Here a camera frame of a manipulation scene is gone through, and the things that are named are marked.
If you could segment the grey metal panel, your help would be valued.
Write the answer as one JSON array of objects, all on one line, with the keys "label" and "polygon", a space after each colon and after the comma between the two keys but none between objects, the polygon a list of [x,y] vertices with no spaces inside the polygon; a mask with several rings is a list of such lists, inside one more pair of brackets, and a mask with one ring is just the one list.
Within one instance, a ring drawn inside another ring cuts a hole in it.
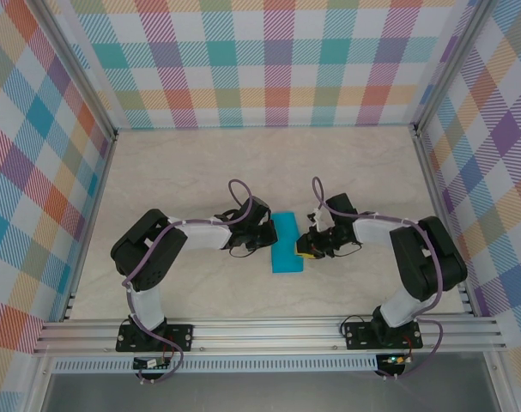
[{"label": "grey metal panel", "polygon": [[181,374],[159,385],[130,375],[59,374],[41,412],[501,412],[482,379],[431,385],[353,373]]}]

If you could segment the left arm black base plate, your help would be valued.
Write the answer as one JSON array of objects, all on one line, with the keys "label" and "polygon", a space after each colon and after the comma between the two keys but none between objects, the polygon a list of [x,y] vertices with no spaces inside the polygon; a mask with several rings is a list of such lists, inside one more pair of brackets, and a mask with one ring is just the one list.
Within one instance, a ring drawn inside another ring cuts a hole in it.
[{"label": "left arm black base plate", "polygon": [[[153,330],[153,333],[177,344],[184,352],[191,350],[192,324],[161,324]],[[119,326],[115,350],[119,353],[171,351],[167,343],[152,337],[134,323],[129,322]]]}]

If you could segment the aluminium frame post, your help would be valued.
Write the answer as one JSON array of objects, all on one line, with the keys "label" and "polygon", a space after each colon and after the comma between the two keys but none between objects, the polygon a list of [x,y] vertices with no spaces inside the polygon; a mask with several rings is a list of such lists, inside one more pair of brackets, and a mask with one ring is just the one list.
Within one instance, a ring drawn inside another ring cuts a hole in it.
[{"label": "aluminium frame post", "polygon": [[118,138],[117,128],[113,125],[107,111],[97,96],[92,83],[87,78],[85,70],[71,47],[70,42],[58,25],[54,14],[50,11],[45,0],[25,0],[33,16],[44,30],[46,37],[51,42],[58,58],[68,72],[70,78],[82,94],[89,110],[93,114],[100,128],[108,135],[112,142]]},{"label": "aluminium frame post", "polygon": [[419,92],[419,103],[411,115],[410,131],[418,140],[439,108],[445,93],[463,67],[477,37],[499,0],[457,0],[445,21]]}]

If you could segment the silver metal bracket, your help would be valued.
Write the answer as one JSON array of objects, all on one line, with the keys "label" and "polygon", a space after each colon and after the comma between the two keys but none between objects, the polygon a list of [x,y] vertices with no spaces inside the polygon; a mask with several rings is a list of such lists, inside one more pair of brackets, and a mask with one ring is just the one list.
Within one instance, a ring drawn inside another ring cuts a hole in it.
[{"label": "silver metal bracket", "polygon": [[323,212],[319,208],[314,208],[313,211],[307,215],[307,218],[318,232],[322,232],[330,227],[330,224],[323,219]]}]

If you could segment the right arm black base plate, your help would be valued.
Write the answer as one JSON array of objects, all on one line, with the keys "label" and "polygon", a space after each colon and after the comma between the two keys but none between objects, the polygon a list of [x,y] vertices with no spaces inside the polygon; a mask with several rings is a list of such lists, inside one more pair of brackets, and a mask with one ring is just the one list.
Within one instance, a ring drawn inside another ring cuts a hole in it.
[{"label": "right arm black base plate", "polygon": [[343,333],[348,350],[423,348],[420,327],[415,321],[382,332],[377,332],[370,322],[347,322]]}]

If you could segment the aluminium side rail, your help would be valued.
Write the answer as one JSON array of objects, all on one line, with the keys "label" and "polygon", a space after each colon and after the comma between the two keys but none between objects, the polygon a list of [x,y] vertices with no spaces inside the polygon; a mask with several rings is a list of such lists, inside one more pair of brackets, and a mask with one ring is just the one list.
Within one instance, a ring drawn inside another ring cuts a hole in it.
[{"label": "aluminium side rail", "polygon": [[[440,218],[443,225],[447,229],[448,233],[451,236],[451,240],[454,242],[455,246],[458,247],[457,241],[453,238],[453,231],[449,217],[446,213],[445,202],[443,200],[443,197],[439,193],[437,179],[435,178],[433,168],[431,167],[428,156],[425,152],[424,144],[421,139],[421,133],[417,130],[415,124],[411,124],[409,126],[409,131],[411,134],[412,142],[415,148],[418,161],[421,165],[421,170],[427,185],[427,190],[431,199],[431,203],[433,205],[434,212]],[[468,284],[468,282],[464,281],[462,283],[459,283],[457,288],[461,297],[461,301],[463,303],[464,311],[468,315],[477,316],[478,313],[476,303],[470,297],[470,285]]]},{"label": "aluminium side rail", "polygon": [[81,248],[79,250],[79,255],[76,260],[76,267],[74,268],[70,276],[70,279],[68,280],[67,288],[64,291],[64,305],[58,311],[58,322],[63,322],[70,318],[70,312],[72,310],[79,282],[82,277],[86,256],[88,254],[88,248],[90,246],[90,242],[94,233],[94,225],[100,210],[102,196],[110,172],[110,167],[112,165],[112,159],[115,154],[119,135],[120,130],[115,130],[113,132],[113,136],[111,137],[110,143],[107,148],[105,165],[103,166],[103,169],[100,174],[100,180],[96,187],[94,202],[91,208],[91,214],[87,220],[87,226],[85,226],[83,240],[81,242]]}]

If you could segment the blue paper sheet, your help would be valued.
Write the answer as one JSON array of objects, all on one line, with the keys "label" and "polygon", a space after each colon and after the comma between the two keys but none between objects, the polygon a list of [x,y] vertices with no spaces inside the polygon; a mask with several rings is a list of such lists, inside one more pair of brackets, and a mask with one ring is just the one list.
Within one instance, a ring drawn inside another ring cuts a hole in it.
[{"label": "blue paper sheet", "polygon": [[304,259],[296,254],[295,243],[300,236],[294,212],[272,215],[278,240],[271,246],[271,266],[274,274],[300,273]]}]

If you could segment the small black circuit board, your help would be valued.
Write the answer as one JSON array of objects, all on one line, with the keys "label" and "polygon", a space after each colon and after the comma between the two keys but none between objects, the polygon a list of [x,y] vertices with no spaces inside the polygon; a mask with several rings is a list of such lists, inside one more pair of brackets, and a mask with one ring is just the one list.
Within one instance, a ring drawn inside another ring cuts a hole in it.
[{"label": "small black circuit board", "polygon": [[163,357],[135,357],[132,362],[134,370],[166,370],[171,360]]}]

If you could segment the long aluminium mounting rail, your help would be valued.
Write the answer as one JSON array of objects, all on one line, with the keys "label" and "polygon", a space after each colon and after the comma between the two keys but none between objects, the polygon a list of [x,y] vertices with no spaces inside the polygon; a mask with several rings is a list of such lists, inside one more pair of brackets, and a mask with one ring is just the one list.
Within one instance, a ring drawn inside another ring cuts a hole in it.
[{"label": "long aluminium mounting rail", "polygon": [[[328,354],[346,352],[339,317],[174,318],[170,324],[191,324],[192,354]],[[70,319],[46,323],[35,355],[115,355],[119,319]],[[427,353],[439,333],[440,353],[506,350],[506,339],[493,318],[462,315],[429,316],[419,324]]]}]

